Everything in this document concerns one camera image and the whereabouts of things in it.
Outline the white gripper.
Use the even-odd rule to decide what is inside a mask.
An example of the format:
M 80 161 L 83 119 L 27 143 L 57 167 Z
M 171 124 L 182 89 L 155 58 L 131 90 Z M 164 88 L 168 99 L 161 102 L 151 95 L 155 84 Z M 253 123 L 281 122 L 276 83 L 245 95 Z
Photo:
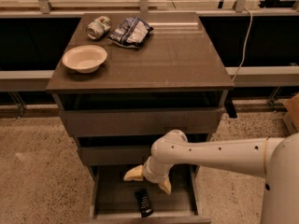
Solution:
M 150 156 L 144 165 L 138 165 L 129 170 L 123 180 L 124 181 L 143 181 L 144 177 L 151 183 L 158 184 L 158 187 L 167 195 L 171 194 L 171 183 L 168 178 L 172 168 L 171 164 L 159 162 L 156 158 Z

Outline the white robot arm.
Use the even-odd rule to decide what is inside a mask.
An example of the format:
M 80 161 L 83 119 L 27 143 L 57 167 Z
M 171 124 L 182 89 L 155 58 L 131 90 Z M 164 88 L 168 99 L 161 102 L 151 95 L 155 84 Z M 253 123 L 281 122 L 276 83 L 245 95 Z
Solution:
M 123 179 L 148 180 L 169 194 L 169 172 L 177 164 L 262 177 L 260 224 L 299 224 L 299 133 L 285 138 L 190 143 L 184 132 L 173 130 L 157 139 L 145 163 L 129 170 Z

